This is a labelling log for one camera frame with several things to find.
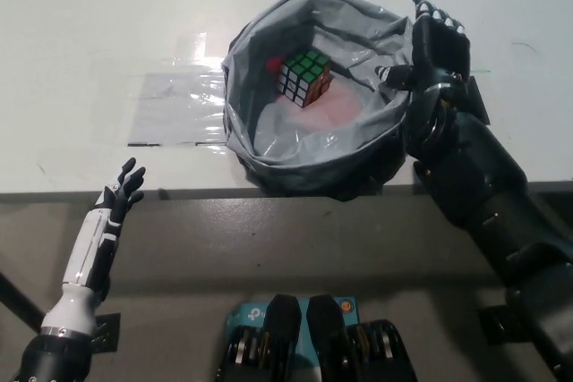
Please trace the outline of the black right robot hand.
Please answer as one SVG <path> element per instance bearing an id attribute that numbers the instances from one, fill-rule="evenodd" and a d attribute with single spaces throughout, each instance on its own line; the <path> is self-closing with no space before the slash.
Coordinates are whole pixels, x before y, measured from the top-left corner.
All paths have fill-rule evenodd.
<path id="1" fill-rule="evenodd" d="M 464 25 L 428 0 L 412 0 L 415 22 L 411 63 L 378 65 L 374 72 L 385 87 L 424 92 L 439 83 L 467 83 L 470 41 Z"/>

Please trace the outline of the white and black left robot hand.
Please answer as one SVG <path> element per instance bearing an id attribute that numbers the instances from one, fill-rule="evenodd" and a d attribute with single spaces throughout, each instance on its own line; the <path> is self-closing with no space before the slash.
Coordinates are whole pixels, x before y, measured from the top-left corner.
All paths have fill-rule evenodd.
<path id="1" fill-rule="evenodd" d="M 87 212 L 64 271 L 62 295 L 42 320 L 42 335 L 95 337 L 95 311 L 107 296 L 125 217 L 143 198 L 145 173 L 129 158 Z"/>

